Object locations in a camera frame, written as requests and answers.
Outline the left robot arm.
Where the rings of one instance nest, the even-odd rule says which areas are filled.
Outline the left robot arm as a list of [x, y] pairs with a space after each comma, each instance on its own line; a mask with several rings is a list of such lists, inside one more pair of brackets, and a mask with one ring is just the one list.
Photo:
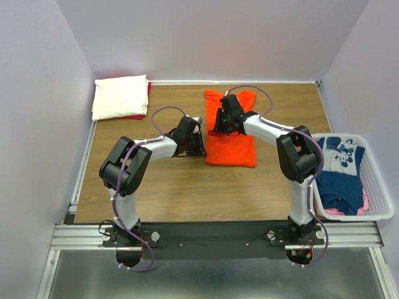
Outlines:
[[140, 218], [135, 192], [141, 185], [150, 162], [163, 158], [206, 156], [201, 133], [202, 119], [185, 115], [169, 133], [149, 140], [117, 140], [99, 170], [99, 176], [110, 193], [117, 239], [133, 245], [140, 235]]

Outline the orange t shirt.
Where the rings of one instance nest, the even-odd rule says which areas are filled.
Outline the orange t shirt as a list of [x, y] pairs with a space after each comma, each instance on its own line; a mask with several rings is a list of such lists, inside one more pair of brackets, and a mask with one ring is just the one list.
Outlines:
[[226, 135], [213, 132], [217, 109], [221, 107], [220, 100], [223, 95], [214, 90], [206, 90], [204, 97], [207, 127], [205, 163], [254, 168], [256, 166], [254, 138], [240, 133]]

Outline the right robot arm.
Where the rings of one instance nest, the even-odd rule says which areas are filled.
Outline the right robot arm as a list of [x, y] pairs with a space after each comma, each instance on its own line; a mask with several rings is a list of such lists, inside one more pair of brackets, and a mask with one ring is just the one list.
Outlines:
[[324, 165], [319, 144], [305, 126], [284, 126], [254, 111], [245, 112], [233, 94], [225, 95], [220, 104], [213, 131], [252, 136], [276, 146], [281, 172], [290, 181], [291, 189], [287, 238], [294, 244], [303, 243], [316, 227], [311, 205], [313, 181]]

